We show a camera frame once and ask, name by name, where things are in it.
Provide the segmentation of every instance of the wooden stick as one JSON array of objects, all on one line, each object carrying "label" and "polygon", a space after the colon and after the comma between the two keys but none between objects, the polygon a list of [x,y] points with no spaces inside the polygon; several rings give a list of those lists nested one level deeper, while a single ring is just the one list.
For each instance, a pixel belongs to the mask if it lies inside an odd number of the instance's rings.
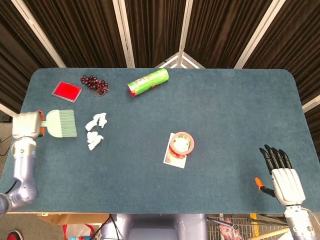
[{"label": "wooden stick", "polygon": [[289,231],[290,231],[290,228],[286,227],[286,228],[279,229],[277,231],[271,231],[271,232],[268,232],[268,233],[261,234],[260,236],[255,236],[255,237],[248,238],[248,240],[260,240],[260,239],[269,238],[269,237],[272,237],[272,236],[275,236],[275,235],[284,234],[284,233],[287,233]]}]

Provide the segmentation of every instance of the green can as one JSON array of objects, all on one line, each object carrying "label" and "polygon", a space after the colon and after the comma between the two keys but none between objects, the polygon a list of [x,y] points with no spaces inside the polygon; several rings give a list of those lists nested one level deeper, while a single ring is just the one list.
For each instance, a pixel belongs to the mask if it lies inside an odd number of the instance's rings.
[{"label": "green can", "polygon": [[141,77],[127,84],[132,97],[144,93],[145,91],[155,88],[169,80],[167,69],[160,68],[159,70],[150,73],[147,76]]}]

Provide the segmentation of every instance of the white tissue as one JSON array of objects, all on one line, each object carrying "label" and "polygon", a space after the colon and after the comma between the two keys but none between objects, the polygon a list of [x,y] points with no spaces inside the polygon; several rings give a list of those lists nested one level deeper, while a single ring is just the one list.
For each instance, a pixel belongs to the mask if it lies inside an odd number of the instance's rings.
[{"label": "white tissue", "polygon": [[97,131],[88,131],[86,137],[90,151],[92,151],[101,142],[101,140],[104,139],[103,136],[98,135]]},{"label": "white tissue", "polygon": [[107,123],[107,120],[106,120],[106,113],[105,112],[102,112],[102,113],[99,113],[99,114],[96,114],[93,116],[93,120],[88,122],[86,125],[85,125],[85,129],[87,131],[91,131],[91,129],[94,127],[94,126],[97,126],[98,125],[98,121],[99,121],[99,126],[101,128],[104,128],[105,124]]}]

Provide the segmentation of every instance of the red grapes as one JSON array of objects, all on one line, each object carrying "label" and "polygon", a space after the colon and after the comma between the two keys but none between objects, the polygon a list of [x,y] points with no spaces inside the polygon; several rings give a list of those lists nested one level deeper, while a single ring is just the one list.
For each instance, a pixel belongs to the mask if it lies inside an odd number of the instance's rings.
[{"label": "red grapes", "polygon": [[104,95],[107,91],[109,91],[108,83],[104,80],[99,80],[95,76],[89,76],[83,75],[82,78],[80,78],[81,83],[87,85],[90,89],[95,90],[97,93],[99,93],[100,96]]}]

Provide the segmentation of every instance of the table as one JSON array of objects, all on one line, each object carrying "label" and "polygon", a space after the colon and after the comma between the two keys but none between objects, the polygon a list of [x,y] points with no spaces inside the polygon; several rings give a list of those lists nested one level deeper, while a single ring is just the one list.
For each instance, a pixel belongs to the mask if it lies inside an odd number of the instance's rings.
[{"label": "table", "polygon": [[[31,80],[21,112],[74,109],[77,138],[37,141],[38,199],[20,212],[283,213],[258,191],[272,180],[259,147],[287,152],[304,187],[304,206],[320,211],[320,165],[294,78],[281,69],[168,69],[170,79],[135,98],[126,84],[154,68],[46,68]],[[98,97],[80,82],[109,83]],[[75,103],[51,95],[60,81],[83,87]],[[89,151],[85,125],[106,112],[104,140]],[[185,169],[163,164],[170,133],[195,141]],[[0,192],[13,183],[10,154]]]}]

